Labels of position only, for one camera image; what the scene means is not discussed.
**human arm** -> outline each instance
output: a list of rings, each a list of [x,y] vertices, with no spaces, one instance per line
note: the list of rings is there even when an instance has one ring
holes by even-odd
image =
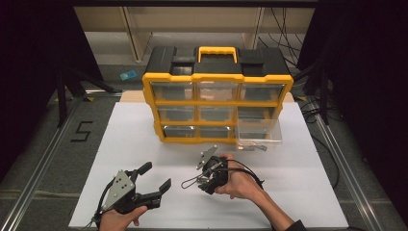
[[[116,210],[110,210],[102,215],[100,231],[124,231],[133,222],[139,226],[139,217],[147,211],[146,206],[136,208],[126,215],[118,213]]]
[[[223,154],[227,160],[234,160],[232,154]],[[228,167],[240,167],[236,162],[229,161]],[[228,171],[229,180],[224,186],[216,188],[216,193],[229,194],[231,199],[235,197],[248,199],[256,204],[276,230],[287,230],[294,222],[293,220],[273,201],[267,192],[261,189],[254,179],[241,171]]]

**small blue object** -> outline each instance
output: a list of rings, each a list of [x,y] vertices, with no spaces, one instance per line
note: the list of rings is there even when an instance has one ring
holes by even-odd
[[[128,72],[121,73],[120,74],[120,79],[122,79],[122,81],[125,81],[125,80],[128,80],[128,79],[136,78],[136,76],[138,76],[136,74],[136,71],[131,70],[131,71],[128,71]]]

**metal frame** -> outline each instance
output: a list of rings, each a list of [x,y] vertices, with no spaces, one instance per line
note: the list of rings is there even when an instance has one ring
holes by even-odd
[[[37,0],[28,4],[76,7],[276,7],[315,8],[321,4],[342,4],[342,0]]]
[[[312,110],[318,109],[319,106],[316,102],[311,104]],[[363,192],[363,189],[360,187],[360,184],[355,177],[350,165],[347,162],[342,150],[340,149],[337,141],[330,129],[329,125],[323,121],[319,114],[316,115],[317,123],[321,133],[324,136],[324,139],[330,148],[331,152],[333,153],[333,157],[336,163],[339,166],[340,172],[344,181],[350,191],[351,196],[354,199],[354,202],[357,205],[358,210],[360,211],[361,216],[369,230],[376,231],[376,230],[384,230],[383,226],[381,225],[379,218],[377,217],[374,208],[370,205],[370,202],[366,195]]]
[[[72,116],[74,115],[81,101],[82,101],[82,98],[74,99],[72,108],[64,124],[62,124],[61,127],[57,127],[57,130],[51,142],[48,144],[47,149],[45,150],[44,154],[39,160],[37,167],[33,172],[33,175],[31,176],[24,190],[21,192],[21,195],[15,202],[13,208],[7,215],[6,221],[1,228],[2,231],[16,230],[18,224],[21,222],[39,184],[41,183],[43,176],[45,175],[45,172],[47,171],[53,157],[55,156],[60,146],[61,140],[65,134],[65,131],[67,130],[67,127],[69,126],[70,120],[72,119]]]

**sleeve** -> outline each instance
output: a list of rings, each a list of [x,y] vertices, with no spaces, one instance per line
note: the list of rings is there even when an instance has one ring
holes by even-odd
[[[294,224],[291,225],[286,231],[306,231],[305,226],[303,225],[301,220],[298,220]]]

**aluminum rail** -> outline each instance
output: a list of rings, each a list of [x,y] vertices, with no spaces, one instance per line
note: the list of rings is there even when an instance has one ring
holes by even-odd
[[[319,106],[316,102],[311,103],[312,110],[318,109]],[[342,150],[340,149],[339,145],[336,142],[335,137],[330,129],[329,125],[326,125],[323,119],[320,117],[319,114],[316,115],[317,123],[321,133],[324,136],[328,147],[330,148],[331,152],[333,153],[333,157],[336,160],[336,163],[339,166],[340,172],[344,181],[353,197],[358,210],[360,211],[361,216],[370,231],[382,231],[384,228],[382,227],[377,215],[374,212],[374,209],[370,205],[369,200],[367,199],[366,195],[364,194],[360,184],[355,177],[350,165],[348,164],[347,160],[344,157]]]
[[[43,176],[45,175],[46,170],[48,169],[53,157],[55,156],[58,147],[60,146],[61,140],[64,137],[70,120],[72,119],[72,116],[76,112],[81,101],[82,98],[74,98],[73,105],[70,112],[68,113],[65,122],[61,127],[57,128],[51,142],[48,144],[47,149],[39,160],[37,167],[33,172],[33,175],[30,177],[30,180],[26,184],[24,190],[21,192],[21,195],[13,205],[13,208],[9,212],[5,223],[2,225],[2,231],[16,230],[18,224],[21,222],[39,184],[41,183]]]

